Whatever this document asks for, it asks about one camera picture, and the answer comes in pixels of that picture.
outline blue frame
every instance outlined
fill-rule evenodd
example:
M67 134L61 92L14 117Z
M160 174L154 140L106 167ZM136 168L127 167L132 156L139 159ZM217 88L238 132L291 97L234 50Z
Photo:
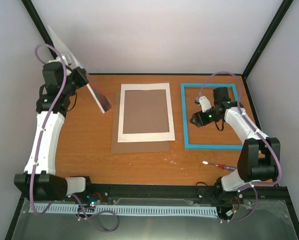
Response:
M185 101L185 88L201 88L203 83L181 83L181 108L183 114L183 130L184 130L184 145L185 149L223 149L223 150L241 150L242 145L228 145L228 144L190 144L189 143L189 132L188 132L188 121L186 115L186 101ZM232 88L234 98L237 101L239 96L234 83L206 83L205 88Z

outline brown table surface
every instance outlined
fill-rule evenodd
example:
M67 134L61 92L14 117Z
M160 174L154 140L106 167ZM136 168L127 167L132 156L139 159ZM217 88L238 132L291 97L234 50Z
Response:
M97 80L112 103L115 93L121 90L121 84L169 83L175 141L170 142L169 152L112 154L113 109L102 114L87 87L83 87L77 91L76 106L67 114L60 132L55 163L58 176L90 176L93 183L103 184L194 185L203 181L212 185L218 177L229 172L215 166L203 165L202 161L237 165L239 150L184 147L181 83L202 83L208 76L90 75L89 77ZM239 92L239 85L232 76L215 76L210 83L235 83ZM186 88L188 118L200 110L194 104L198 91L198 88ZM212 103L212 89L206 88L204 94ZM241 102L249 117L253 119L244 89ZM213 123L200 128L188 124L188 134L189 142L194 144L240 144L235 132L227 123L223 132L217 131Z

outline white picture mat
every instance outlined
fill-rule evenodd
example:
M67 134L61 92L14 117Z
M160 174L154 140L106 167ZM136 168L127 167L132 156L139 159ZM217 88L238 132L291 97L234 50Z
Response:
M151 133L123 133L124 127L124 107L126 91L146 91L146 90L165 90L169 132L151 132ZM119 102L119 120L118 120L118 138L119 143L135 142L161 142L174 141L174 121L172 111L172 100L169 83L151 83L151 84L122 84L120 88Z

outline screwdriver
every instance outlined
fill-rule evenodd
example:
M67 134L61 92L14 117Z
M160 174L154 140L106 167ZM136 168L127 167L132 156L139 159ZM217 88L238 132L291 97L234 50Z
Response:
M227 166L225 164L215 164L215 163L211 163L211 162L207 162L207 161L203 161L203 164L213 165L213 166L216 166L216 167L221 168L221 169L227 169L231 172L233 172L237 169L234 166Z

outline gray wall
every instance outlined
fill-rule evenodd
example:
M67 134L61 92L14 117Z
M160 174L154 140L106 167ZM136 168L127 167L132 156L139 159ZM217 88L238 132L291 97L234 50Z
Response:
M33 0L90 73L242 73L282 0Z
M20 0L0 0L0 240L4 239L20 192L36 128L36 100L43 83L34 47L42 43ZM47 51L42 58L49 59Z
M299 219L299 0L294 1L248 77L263 130L281 143L281 185Z

